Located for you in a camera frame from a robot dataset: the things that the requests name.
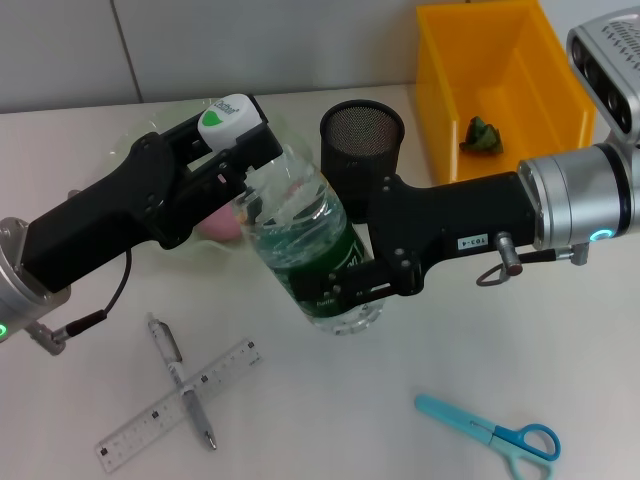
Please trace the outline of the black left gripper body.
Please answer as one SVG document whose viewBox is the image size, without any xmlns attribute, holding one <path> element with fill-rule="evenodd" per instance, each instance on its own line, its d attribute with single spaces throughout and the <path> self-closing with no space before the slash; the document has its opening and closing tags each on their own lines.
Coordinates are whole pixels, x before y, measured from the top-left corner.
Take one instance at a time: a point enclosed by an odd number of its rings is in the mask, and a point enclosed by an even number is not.
<svg viewBox="0 0 640 480">
<path fill-rule="evenodd" d="M 56 293 L 140 243 L 180 245 L 230 201 L 230 159 L 192 171 L 163 136 L 144 135 L 113 172 L 30 223 L 24 270 Z"/>
</svg>

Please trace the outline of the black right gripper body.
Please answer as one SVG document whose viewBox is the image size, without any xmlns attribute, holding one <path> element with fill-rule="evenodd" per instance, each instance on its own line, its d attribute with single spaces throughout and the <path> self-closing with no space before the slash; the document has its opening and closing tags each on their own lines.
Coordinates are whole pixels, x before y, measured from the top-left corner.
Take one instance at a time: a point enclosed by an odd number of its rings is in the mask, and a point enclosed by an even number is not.
<svg viewBox="0 0 640 480">
<path fill-rule="evenodd" d="M 494 251 L 504 232 L 514 245 L 534 243 L 535 213 L 514 172 L 415 188 L 397 176 L 371 197 L 368 228 L 374 255 L 389 272 L 387 295 L 416 295 L 436 264 Z"/>
</svg>

